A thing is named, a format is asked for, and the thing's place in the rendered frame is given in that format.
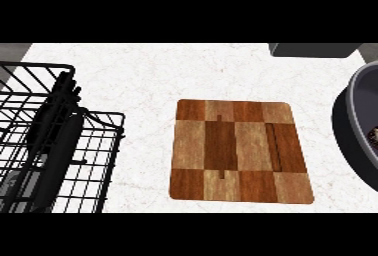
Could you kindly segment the dark grey appliance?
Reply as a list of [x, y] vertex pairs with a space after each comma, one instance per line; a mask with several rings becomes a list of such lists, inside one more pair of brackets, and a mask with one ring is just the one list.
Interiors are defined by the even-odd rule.
[[270, 55], [274, 57], [347, 58], [360, 43], [270, 43]]

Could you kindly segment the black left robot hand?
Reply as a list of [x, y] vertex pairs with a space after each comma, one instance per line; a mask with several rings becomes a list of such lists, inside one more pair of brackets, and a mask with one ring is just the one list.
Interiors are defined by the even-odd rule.
[[44, 159], [44, 164], [31, 207], [34, 213], [50, 211], [71, 164], [84, 123], [82, 115], [74, 112], [79, 91], [81, 88], [75, 86], [69, 73], [60, 72], [51, 95], [37, 110], [26, 133], [29, 149], [37, 144], [37, 140], [43, 139], [37, 147], [37, 156]]

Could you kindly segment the wooden checkered cutting board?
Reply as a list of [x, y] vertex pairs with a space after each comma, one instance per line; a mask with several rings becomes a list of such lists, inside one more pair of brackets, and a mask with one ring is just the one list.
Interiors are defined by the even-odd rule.
[[170, 197], [310, 204], [291, 107], [280, 102], [177, 102]]

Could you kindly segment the brown cupcake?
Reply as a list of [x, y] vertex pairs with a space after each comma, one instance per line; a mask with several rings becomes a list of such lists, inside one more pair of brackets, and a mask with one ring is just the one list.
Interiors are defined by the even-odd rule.
[[378, 126], [375, 126], [367, 133], [367, 141], [372, 147], [378, 150]]

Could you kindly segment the dark grey pot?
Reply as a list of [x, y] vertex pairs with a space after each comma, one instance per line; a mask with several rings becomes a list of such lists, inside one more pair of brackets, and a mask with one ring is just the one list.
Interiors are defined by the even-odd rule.
[[378, 192], [378, 150], [367, 141], [367, 133], [375, 126], [378, 61], [357, 69], [332, 106], [332, 130], [338, 148], [356, 175]]

